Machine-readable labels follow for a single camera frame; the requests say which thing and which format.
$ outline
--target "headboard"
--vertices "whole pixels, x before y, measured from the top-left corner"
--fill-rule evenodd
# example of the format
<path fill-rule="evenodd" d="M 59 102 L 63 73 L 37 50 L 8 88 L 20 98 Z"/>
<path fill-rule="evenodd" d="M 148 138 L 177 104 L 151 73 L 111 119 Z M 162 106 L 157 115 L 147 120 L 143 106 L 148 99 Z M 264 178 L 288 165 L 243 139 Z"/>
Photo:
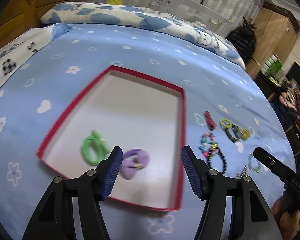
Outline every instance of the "headboard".
<path fill-rule="evenodd" d="M 54 5 L 81 0 L 10 0 L 0 14 L 0 48 L 32 27 Z"/>

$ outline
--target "metal screw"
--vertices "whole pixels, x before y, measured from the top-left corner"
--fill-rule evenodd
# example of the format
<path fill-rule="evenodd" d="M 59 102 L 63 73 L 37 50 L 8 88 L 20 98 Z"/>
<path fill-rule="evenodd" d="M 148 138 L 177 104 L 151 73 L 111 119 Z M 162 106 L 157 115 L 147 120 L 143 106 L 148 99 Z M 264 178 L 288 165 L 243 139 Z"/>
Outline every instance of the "metal screw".
<path fill-rule="evenodd" d="M 246 182 L 250 182 L 252 179 L 249 175 L 244 175 L 243 176 L 243 179 L 246 181 Z"/>
<path fill-rule="evenodd" d="M 89 171 L 87 171 L 87 175 L 88 176 L 93 176 L 94 174 L 96 174 L 95 170 L 89 170 Z"/>
<path fill-rule="evenodd" d="M 209 174 L 212 175 L 212 176 L 215 176 L 215 175 L 218 174 L 218 171 L 216 171 L 215 169 L 210 169 Z"/>
<path fill-rule="evenodd" d="M 59 183 L 59 182 L 62 181 L 62 178 L 61 178 L 61 177 L 55 177 L 55 178 L 53 179 L 53 181 L 54 181 L 55 183 Z"/>

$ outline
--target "blue bed sheet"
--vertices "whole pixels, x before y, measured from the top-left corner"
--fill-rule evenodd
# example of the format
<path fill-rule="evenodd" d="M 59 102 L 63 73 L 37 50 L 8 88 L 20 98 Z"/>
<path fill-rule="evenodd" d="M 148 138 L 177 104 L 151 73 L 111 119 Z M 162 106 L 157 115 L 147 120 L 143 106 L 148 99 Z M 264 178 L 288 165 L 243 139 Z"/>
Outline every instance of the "blue bed sheet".
<path fill-rule="evenodd" d="M 226 176 L 235 177 L 248 156 L 261 146 L 295 169 L 294 157 L 280 122 L 253 80 L 212 52 L 164 33 L 132 27 L 72 25 L 71 30 L 39 50 L 0 89 L 0 222 L 14 240 L 26 225 L 46 188 L 57 176 L 37 157 L 39 144 L 74 97 L 109 65 L 118 65 L 183 87 L 186 93 L 186 144 L 198 158 L 200 137 L 208 132 L 203 118 L 230 119 L 247 127 L 251 137 L 232 143 L 218 125 L 214 134 L 226 157 Z M 48 111 L 40 113 L 42 101 Z M 218 158 L 212 165 L 222 170 Z M 250 171 L 269 205 L 282 194 L 283 183 L 262 166 Z M 185 174 L 182 208 L 157 213 L 114 200 L 101 203 L 112 240 L 193 239 L 204 202 L 191 190 Z M 230 224 L 227 202 L 223 236 Z M 80 228 L 75 211 L 76 229 Z M 83 239 L 78 233 L 77 239 Z"/>

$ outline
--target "black beaded bracelet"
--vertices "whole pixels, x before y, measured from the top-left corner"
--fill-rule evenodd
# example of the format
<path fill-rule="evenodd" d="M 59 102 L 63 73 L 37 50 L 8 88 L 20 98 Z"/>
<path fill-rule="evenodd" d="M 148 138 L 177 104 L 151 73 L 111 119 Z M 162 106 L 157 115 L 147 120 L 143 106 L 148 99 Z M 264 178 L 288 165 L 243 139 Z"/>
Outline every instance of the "black beaded bracelet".
<path fill-rule="evenodd" d="M 208 155 L 208 157 L 207 157 L 207 164 L 208 164 L 208 167 L 209 167 L 209 169 L 213 169 L 213 167 L 212 167 L 212 165 L 211 165 L 211 159 L 212 159 L 212 157 L 213 157 L 213 152 L 214 152 L 215 150 L 218 150 L 218 155 L 219 155 L 220 159 L 221 159 L 222 162 L 223 162 L 223 171 L 221 172 L 221 174 L 224 174 L 224 173 L 226 172 L 226 170 L 227 170 L 227 161 L 226 161 L 226 158 L 225 158 L 225 156 L 223 155 L 221 149 L 220 149 L 219 146 L 216 145 L 216 144 L 215 144 L 215 145 L 212 145 L 211 148 L 210 148 L 210 150 L 209 150 L 209 155 Z"/>

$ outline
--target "bed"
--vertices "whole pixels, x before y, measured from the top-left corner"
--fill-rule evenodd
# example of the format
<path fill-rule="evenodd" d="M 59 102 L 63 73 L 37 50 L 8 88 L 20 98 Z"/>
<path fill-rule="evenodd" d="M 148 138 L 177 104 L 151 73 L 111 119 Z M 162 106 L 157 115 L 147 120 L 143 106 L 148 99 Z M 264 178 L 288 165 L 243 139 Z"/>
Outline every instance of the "bed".
<path fill-rule="evenodd" d="M 149 8 L 40 1 L 29 5 L 36 21 L 27 22 L 25 8 L 0 25 L 19 28 L 0 43 L 8 43 L 0 49 L 0 223 L 12 239 L 22 238 L 54 177 L 72 178 L 95 167 L 80 152 L 84 138 L 98 137 L 95 127 L 99 143 L 124 152 L 141 148 L 150 156 L 134 179 L 119 175 L 115 195 L 100 204 L 111 239 L 194 237 L 204 202 L 180 165 L 180 147 L 190 145 L 206 160 L 202 135 L 211 132 L 211 119 L 213 137 L 205 138 L 222 149 L 225 175 L 250 175 L 270 206 L 281 196 L 282 182 L 250 154 L 261 146 L 295 169 L 292 150 L 228 41 L 202 24 Z M 26 31 L 39 18 L 47 26 Z M 19 27 L 10 25 L 16 20 Z M 232 142 L 222 119 L 245 127 L 250 137 Z M 218 156 L 211 165 L 224 169 Z M 124 194 L 127 187 L 132 194 Z M 83 239 L 77 209 L 74 199 L 77 239 Z M 222 237 L 230 214 L 231 199 Z"/>

